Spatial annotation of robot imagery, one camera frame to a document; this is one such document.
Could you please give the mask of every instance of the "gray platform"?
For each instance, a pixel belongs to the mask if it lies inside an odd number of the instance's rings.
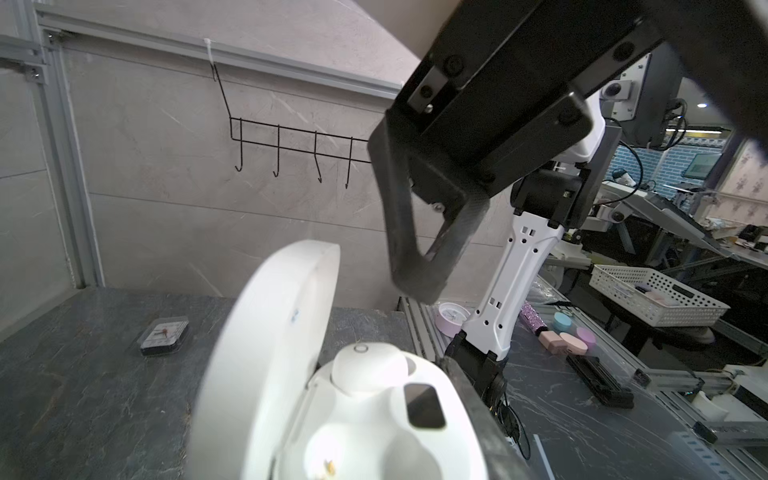
[[[197,387],[233,304],[89,289],[0,343],[0,478],[181,477]],[[144,358],[146,326],[180,315],[182,348]],[[334,308],[320,363],[357,341],[413,352],[402,313]]]

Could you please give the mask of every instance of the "open white lid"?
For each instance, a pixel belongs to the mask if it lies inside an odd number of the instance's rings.
[[[193,480],[266,479],[328,326],[339,246],[304,240],[248,281],[203,377],[187,445]]]

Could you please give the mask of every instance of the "blue brick wall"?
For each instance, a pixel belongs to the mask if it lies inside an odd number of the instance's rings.
[[[672,147],[667,154],[667,158],[664,159],[664,163],[661,165],[661,170],[659,170],[656,178],[653,179],[656,182],[654,191],[663,197],[672,199],[675,195],[675,190],[664,187],[665,184],[675,185],[681,181],[686,181],[691,184],[701,185],[703,181],[682,178],[681,175],[688,168],[688,165],[690,165],[690,162],[694,159],[696,154],[718,153],[722,150],[722,143],[724,142],[720,142],[717,146],[712,147],[693,145],[677,145],[676,147]],[[645,169],[644,181],[651,180],[651,176],[661,159],[661,152],[649,151],[644,148],[635,148],[635,151],[643,162],[643,169]],[[635,181],[640,180],[640,168],[637,166],[637,160],[635,160],[629,150],[622,146],[619,146],[619,148],[616,149],[616,154],[614,155],[613,160],[611,160],[611,165],[608,167],[608,172],[605,177],[607,179],[612,179],[612,172],[618,168],[626,170]]]

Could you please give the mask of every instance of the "wire hook rack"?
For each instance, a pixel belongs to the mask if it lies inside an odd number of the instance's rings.
[[[364,138],[356,138],[356,137],[345,137],[342,135],[335,135],[335,134],[327,134],[324,132],[318,132],[317,130],[311,131],[311,130],[304,130],[302,128],[293,128],[293,127],[285,127],[283,125],[279,124],[268,124],[262,121],[255,121],[255,120],[248,120],[246,118],[242,117],[233,117],[232,111],[230,110],[230,104],[227,101],[227,94],[224,93],[224,86],[221,83],[221,77],[219,76],[219,69],[216,66],[216,63],[211,62],[210,63],[211,71],[214,74],[214,80],[219,84],[219,89],[221,90],[221,97],[224,100],[224,106],[227,108],[227,114],[229,115],[229,122],[230,122],[230,139],[233,141],[236,141],[240,144],[240,165],[235,165],[235,170],[238,172],[243,171],[243,145],[244,144],[252,144],[252,145],[261,145],[263,147],[272,147],[277,150],[277,168],[276,170],[272,171],[272,175],[277,178],[280,175],[280,151],[281,150],[288,150],[288,151],[295,151],[300,153],[306,153],[306,154],[312,154],[315,159],[315,167],[317,168],[317,181],[320,183],[323,182],[323,173],[320,171],[320,164],[317,160],[317,156],[321,157],[329,157],[329,158],[336,158],[339,160],[346,160],[346,182],[344,183],[344,188],[349,188],[349,171],[352,167],[352,162],[356,162],[359,164],[370,164],[371,162],[368,160],[360,160],[359,158],[353,158],[352,157],[352,150],[354,143],[357,142],[365,142],[368,143],[368,141]],[[232,128],[232,123],[237,122],[240,125],[240,137],[235,138],[234,135],[234,129]],[[277,143],[276,144],[270,144],[265,143],[261,141],[254,141],[254,140],[246,140],[243,138],[243,124],[252,124],[257,125],[261,127],[271,127],[275,128],[277,130]],[[281,131],[293,131],[293,132],[300,132],[304,134],[311,134],[314,136],[314,147],[312,150],[305,150],[302,148],[294,148],[294,147],[286,147],[285,145],[280,145],[280,132]],[[342,140],[348,140],[349,141],[349,154],[346,157],[341,157],[339,155],[331,155],[331,154],[325,154],[322,152],[317,151],[317,138],[320,137],[328,137],[328,138],[340,138]]]

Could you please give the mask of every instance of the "ceiling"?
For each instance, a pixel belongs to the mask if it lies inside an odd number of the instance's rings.
[[[717,110],[708,95],[690,78],[683,77],[677,96],[688,103],[685,118],[689,125],[732,128],[733,122]],[[698,108],[697,105],[701,103],[707,104],[707,107]]]

